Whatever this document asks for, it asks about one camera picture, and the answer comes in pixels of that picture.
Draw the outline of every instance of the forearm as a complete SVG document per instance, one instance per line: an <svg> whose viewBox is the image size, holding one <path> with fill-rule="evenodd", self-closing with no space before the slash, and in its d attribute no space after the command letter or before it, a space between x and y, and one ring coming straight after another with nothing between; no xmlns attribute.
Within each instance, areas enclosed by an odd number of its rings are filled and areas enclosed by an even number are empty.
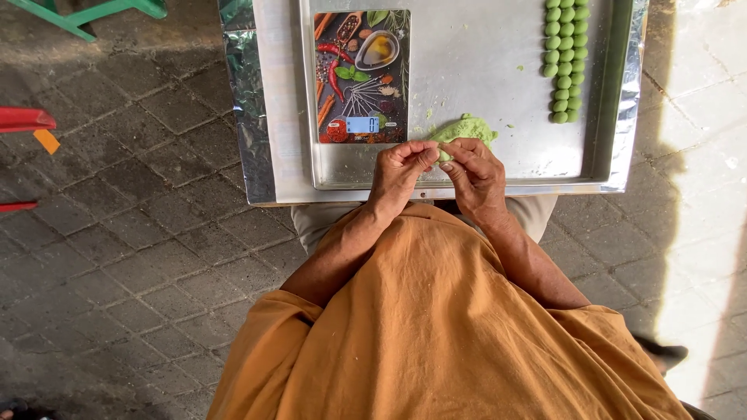
<svg viewBox="0 0 747 420"><path fill-rule="evenodd" d="M590 305L550 256L527 235L512 215L500 224L482 227L508 280L546 309L576 309Z"/></svg>
<svg viewBox="0 0 747 420"><path fill-rule="evenodd" d="M317 249L280 289L325 307L363 265L390 222L381 220L365 204L344 227L340 238Z"/></svg>

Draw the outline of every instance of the green dough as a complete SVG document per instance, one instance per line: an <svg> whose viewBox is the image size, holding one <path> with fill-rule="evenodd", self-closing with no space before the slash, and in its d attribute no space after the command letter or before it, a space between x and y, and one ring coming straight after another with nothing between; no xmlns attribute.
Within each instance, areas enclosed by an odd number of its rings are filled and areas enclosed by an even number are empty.
<svg viewBox="0 0 747 420"><path fill-rule="evenodd" d="M560 23L568 23L568 22L570 22L570 21L573 20L574 16L576 16L576 10L573 10L573 9L570 9L570 8L569 9L565 9L560 14L559 21L560 21Z"/></svg>
<svg viewBox="0 0 747 420"><path fill-rule="evenodd" d="M585 34L576 35L576 37L573 39L573 46L576 48L581 48L582 46L585 46L586 43L589 42L589 37L587 37Z"/></svg>
<svg viewBox="0 0 747 420"><path fill-rule="evenodd" d="M571 78L569 78L567 75L564 75L561 78L558 78L557 87L558 89L568 89L571 86Z"/></svg>
<svg viewBox="0 0 747 420"><path fill-rule="evenodd" d="M589 29L589 23L586 20L574 23L573 35L581 35L586 33L586 29Z"/></svg>
<svg viewBox="0 0 747 420"><path fill-rule="evenodd" d="M580 61L580 60L576 60L576 61L573 62L573 69L571 70L571 72L581 73L585 69L586 69L586 63L584 63L583 61Z"/></svg>
<svg viewBox="0 0 747 420"><path fill-rule="evenodd" d="M573 46L573 38L571 37L565 37L560 39L560 43L558 45L558 48L560 51L568 51Z"/></svg>
<svg viewBox="0 0 747 420"><path fill-rule="evenodd" d="M439 143L451 143L455 138L479 138L490 149L490 142L497 137L498 132L492 131L485 120L472 117L472 114L463 114L461 120L444 127L440 132L435 133L430 140ZM451 160L446 152L440 151L440 154L439 162Z"/></svg>
<svg viewBox="0 0 747 420"><path fill-rule="evenodd" d="M575 27L572 23L566 23L565 25L560 27L560 31L558 32L561 37L570 37L573 34L573 30Z"/></svg>
<svg viewBox="0 0 747 420"><path fill-rule="evenodd" d="M576 55L576 53L572 49L566 49L562 54L558 57L558 60L561 63L570 63L571 60L573 60L573 57Z"/></svg>
<svg viewBox="0 0 747 420"><path fill-rule="evenodd" d="M576 50L576 60L583 60L586 58L586 56L589 55L589 50L586 49L586 47L581 47Z"/></svg>
<svg viewBox="0 0 747 420"><path fill-rule="evenodd" d="M573 76L571 76L571 84L574 86L578 86L579 84L582 84L584 79L586 77L583 75L583 73L576 73Z"/></svg>
<svg viewBox="0 0 747 420"><path fill-rule="evenodd" d="M560 32L560 24L558 22L550 22L545 26L545 35L549 37L558 35L558 32Z"/></svg>
<svg viewBox="0 0 747 420"><path fill-rule="evenodd" d="M558 66L556 64L548 64L545 66L543 73L545 74L545 77L555 77L555 75L558 74Z"/></svg>
<svg viewBox="0 0 747 420"><path fill-rule="evenodd" d="M568 100L568 89L561 89L555 91L556 101L567 101Z"/></svg>
<svg viewBox="0 0 747 420"><path fill-rule="evenodd" d="M546 16L546 19L548 22L557 22L557 20L560 19L561 14L562 12L560 11L560 9L555 7L554 9L548 10L548 15Z"/></svg>
<svg viewBox="0 0 747 420"><path fill-rule="evenodd" d="M575 123L576 121L578 121L578 111L569 109L565 113L568 115L569 123Z"/></svg>
<svg viewBox="0 0 747 420"><path fill-rule="evenodd" d="M570 63L563 63L558 66L558 75L564 76L571 74L573 66Z"/></svg>
<svg viewBox="0 0 747 420"><path fill-rule="evenodd" d="M553 115L553 121L558 124L563 124L565 121L568 121L568 115L565 112L556 112L555 115Z"/></svg>
<svg viewBox="0 0 747 420"><path fill-rule="evenodd" d="M561 42L560 37L549 37L548 40L545 41L545 48L552 51L557 49Z"/></svg>
<svg viewBox="0 0 747 420"><path fill-rule="evenodd" d="M582 7L579 7L578 9L576 9L575 13L573 13L573 18L572 19L573 20L583 20L583 19L586 19L587 17L589 17L589 14L591 14L589 12L589 8L586 7L586 6L582 6Z"/></svg>
<svg viewBox="0 0 747 420"><path fill-rule="evenodd" d="M578 86L571 86L568 88L568 96L575 98L581 94L581 88Z"/></svg>
<svg viewBox="0 0 747 420"><path fill-rule="evenodd" d="M570 98L568 100L568 109L576 111L579 108L581 108L581 98Z"/></svg>
<svg viewBox="0 0 747 420"><path fill-rule="evenodd" d="M568 101L558 101L553 105L553 111L555 112L565 112L566 109L568 109Z"/></svg>
<svg viewBox="0 0 747 420"><path fill-rule="evenodd" d="M545 54L545 63L547 64L555 64L560 59L560 53L558 51L550 51L547 54Z"/></svg>

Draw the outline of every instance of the khaki pants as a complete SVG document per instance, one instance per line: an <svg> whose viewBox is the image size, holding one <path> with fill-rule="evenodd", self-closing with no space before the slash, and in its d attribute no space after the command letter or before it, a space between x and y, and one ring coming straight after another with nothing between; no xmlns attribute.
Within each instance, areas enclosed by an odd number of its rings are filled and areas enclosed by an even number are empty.
<svg viewBox="0 0 747 420"><path fill-rule="evenodd" d="M506 207L516 216L519 224L535 242L539 242L555 208L557 195L507 197ZM301 245L309 255L317 249L319 241L343 216L363 203L310 204L291 207L291 218L296 227ZM461 221L483 232L462 214L455 214Z"/></svg>

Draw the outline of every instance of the orange tag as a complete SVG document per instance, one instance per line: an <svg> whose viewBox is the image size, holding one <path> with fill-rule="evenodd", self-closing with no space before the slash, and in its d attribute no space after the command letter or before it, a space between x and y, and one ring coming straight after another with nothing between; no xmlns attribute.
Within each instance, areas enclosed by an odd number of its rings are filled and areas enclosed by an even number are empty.
<svg viewBox="0 0 747 420"><path fill-rule="evenodd" d="M60 142L57 141L55 135L50 133L49 130L36 130L34 131L34 137L47 149L50 155L57 152L57 148L60 146Z"/></svg>

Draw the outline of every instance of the glass bowl of oil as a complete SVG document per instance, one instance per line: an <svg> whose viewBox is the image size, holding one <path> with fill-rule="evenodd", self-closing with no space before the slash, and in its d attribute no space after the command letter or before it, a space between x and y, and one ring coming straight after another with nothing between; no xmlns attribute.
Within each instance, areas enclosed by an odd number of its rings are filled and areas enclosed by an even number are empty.
<svg viewBox="0 0 747 420"><path fill-rule="evenodd" d="M391 64L400 55L400 41L389 31L376 31L366 38L356 55L356 69L376 70Z"/></svg>

